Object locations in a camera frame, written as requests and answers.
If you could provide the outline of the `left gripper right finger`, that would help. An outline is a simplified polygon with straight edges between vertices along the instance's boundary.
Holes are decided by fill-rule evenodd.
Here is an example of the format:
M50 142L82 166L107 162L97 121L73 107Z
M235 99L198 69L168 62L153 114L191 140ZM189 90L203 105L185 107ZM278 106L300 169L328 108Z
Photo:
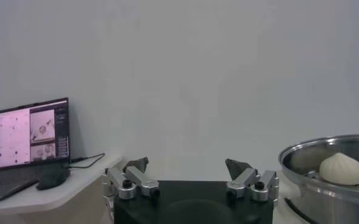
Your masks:
M226 184L230 202L247 196L257 202L278 202L279 177L275 171L259 173L248 163L234 159L226 159L225 164L232 179Z

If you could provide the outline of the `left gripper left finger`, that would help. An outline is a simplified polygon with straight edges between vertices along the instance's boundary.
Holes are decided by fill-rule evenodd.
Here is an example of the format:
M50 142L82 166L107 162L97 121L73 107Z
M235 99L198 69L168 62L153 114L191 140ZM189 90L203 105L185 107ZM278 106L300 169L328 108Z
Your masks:
M145 174L148 163L148 158L144 157L129 161L122 169L106 168L102 176L104 196L131 200L136 198L139 189L142 196L153 199L159 197L159 182Z

